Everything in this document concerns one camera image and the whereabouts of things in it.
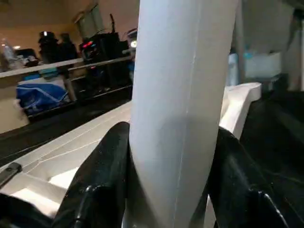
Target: ceiling light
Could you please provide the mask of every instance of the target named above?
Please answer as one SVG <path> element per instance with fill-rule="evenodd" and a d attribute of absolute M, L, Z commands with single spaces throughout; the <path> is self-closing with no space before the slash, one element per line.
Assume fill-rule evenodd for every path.
<path fill-rule="evenodd" d="M 133 40 L 131 42 L 131 47 L 136 48 L 137 47 L 137 40 Z"/>

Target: black machine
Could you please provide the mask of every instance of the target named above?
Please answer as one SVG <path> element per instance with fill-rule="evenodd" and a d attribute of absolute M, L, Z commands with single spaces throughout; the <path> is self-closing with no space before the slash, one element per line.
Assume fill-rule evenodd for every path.
<path fill-rule="evenodd" d="M 115 31 L 113 16 L 112 32 L 96 34 L 84 39 L 80 45 L 80 51 L 85 64 L 103 62 L 107 60 L 125 57 L 122 53 L 128 48 L 127 42 L 121 42 Z M 116 88 L 130 83 L 128 62 L 118 62 L 105 66 L 92 66 L 87 68 L 87 78 L 94 90 L 103 88 Z"/>

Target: white pole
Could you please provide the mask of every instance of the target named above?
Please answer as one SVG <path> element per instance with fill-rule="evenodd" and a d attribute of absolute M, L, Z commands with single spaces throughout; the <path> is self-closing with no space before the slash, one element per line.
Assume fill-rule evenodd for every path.
<path fill-rule="evenodd" d="M 128 227 L 186 228 L 217 139 L 238 0 L 141 0 Z"/>
<path fill-rule="evenodd" d="M 235 41 L 237 51 L 237 69 L 238 69 L 238 84 L 245 82 L 245 40 L 244 40 L 244 23 L 243 23 L 243 0 L 239 0 L 236 14 L 235 24 Z"/>
<path fill-rule="evenodd" d="M 302 20 L 301 31 L 301 91 L 304 91 L 304 20 Z"/>

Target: red light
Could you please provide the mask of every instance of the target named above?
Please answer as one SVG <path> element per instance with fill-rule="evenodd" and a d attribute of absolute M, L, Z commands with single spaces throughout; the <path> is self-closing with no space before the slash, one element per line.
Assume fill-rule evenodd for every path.
<path fill-rule="evenodd" d="M 86 48 L 87 46 L 90 46 L 90 45 L 92 45 L 93 44 L 93 42 L 92 41 L 89 41 L 89 42 L 87 42 L 86 44 L 84 44 L 82 47 L 83 48 Z"/>

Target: white container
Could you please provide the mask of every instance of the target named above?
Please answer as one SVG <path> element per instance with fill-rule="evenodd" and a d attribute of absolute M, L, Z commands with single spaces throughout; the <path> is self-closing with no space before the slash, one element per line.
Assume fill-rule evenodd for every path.
<path fill-rule="evenodd" d="M 282 72 L 281 53 L 258 54 L 246 58 L 246 77 L 271 78 Z"/>

